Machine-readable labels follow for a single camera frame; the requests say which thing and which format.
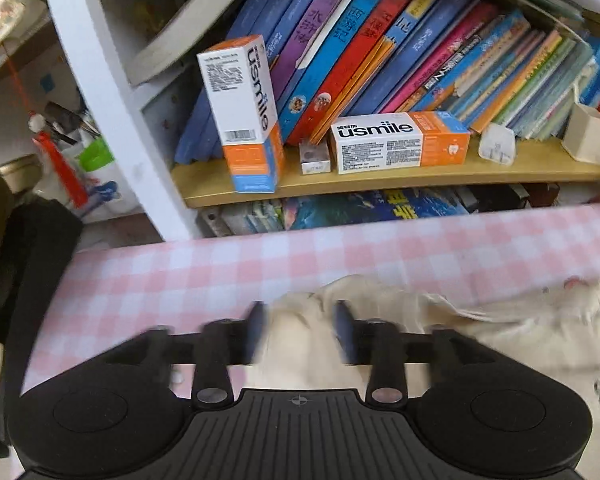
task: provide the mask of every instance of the purple book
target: purple book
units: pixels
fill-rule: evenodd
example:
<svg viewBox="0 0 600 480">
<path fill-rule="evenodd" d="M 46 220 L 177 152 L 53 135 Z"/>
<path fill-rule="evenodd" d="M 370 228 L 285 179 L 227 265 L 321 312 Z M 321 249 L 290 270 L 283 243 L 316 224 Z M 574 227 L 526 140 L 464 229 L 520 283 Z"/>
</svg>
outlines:
<svg viewBox="0 0 600 480">
<path fill-rule="evenodd" d="M 333 12 L 340 0 L 313 0 L 298 26 L 294 29 L 278 61 L 271 69 L 271 83 L 276 100 L 282 95 L 286 84 L 296 70 L 296 62 L 301 59 L 307 46 L 311 45 L 324 22 Z"/>
</svg>

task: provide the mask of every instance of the white cloth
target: white cloth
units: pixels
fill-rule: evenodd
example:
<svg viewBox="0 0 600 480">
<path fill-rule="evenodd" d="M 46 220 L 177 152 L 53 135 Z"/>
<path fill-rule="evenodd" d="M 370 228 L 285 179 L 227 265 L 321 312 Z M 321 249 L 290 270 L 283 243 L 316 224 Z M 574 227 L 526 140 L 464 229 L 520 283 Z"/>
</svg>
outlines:
<svg viewBox="0 0 600 480">
<path fill-rule="evenodd" d="M 568 280 L 561 288 L 463 310 L 441 296 L 363 276 L 347 276 L 315 294 L 287 294 L 270 306 L 247 387 L 356 388 L 364 397 L 368 367 L 342 363 L 331 327 L 337 300 L 347 300 L 359 319 L 385 319 L 408 332 L 423 333 L 432 324 L 455 328 L 572 388 L 594 421 L 577 471 L 600 480 L 600 281 Z M 421 395 L 426 365 L 407 365 L 407 379 L 410 397 Z"/>
</svg>

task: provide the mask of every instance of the orange and white box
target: orange and white box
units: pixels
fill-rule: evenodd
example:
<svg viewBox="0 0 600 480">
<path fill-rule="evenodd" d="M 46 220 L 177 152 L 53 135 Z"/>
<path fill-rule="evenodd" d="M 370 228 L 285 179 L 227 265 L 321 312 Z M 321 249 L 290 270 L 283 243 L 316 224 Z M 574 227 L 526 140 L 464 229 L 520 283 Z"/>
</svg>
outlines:
<svg viewBox="0 0 600 480">
<path fill-rule="evenodd" d="M 447 112 L 341 117 L 331 125 L 339 174 L 462 164 L 470 137 Z"/>
<path fill-rule="evenodd" d="M 235 190 L 275 192 L 284 151 L 262 36 L 218 43 L 198 62 Z"/>
</svg>

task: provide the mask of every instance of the green cap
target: green cap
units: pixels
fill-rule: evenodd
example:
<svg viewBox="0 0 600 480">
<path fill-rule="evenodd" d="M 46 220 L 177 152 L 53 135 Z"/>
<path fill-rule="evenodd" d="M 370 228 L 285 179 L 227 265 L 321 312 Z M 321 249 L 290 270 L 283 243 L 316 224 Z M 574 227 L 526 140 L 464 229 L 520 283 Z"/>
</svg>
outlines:
<svg viewBox="0 0 600 480">
<path fill-rule="evenodd" d="M 111 155 L 104 139 L 99 137 L 80 154 L 78 160 L 82 169 L 89 172 L 99 170 L 116 159 Z"/>
</svg>

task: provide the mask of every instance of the pink checkered tablecloth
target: pink checkered tablecloth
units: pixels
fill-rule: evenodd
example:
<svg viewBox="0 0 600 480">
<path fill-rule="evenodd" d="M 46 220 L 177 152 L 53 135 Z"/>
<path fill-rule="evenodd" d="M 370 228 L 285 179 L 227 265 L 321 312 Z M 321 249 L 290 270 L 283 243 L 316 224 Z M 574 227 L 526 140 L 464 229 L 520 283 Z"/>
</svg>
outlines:
<svg viewBox="0 0 600 480">
<path fill-rule="evenodd" d="M 252 301 L 312 291 L 348 274 L 443 294 L 458 305 L 573 275 L 593 278 L 600 275 L 600 205 L 79 253 L 49 307 L 25 389 L 148 327 L 192 332 L 241 316 Z M 188 380 L 179 395 L 187 395 Z"/>
</svg>

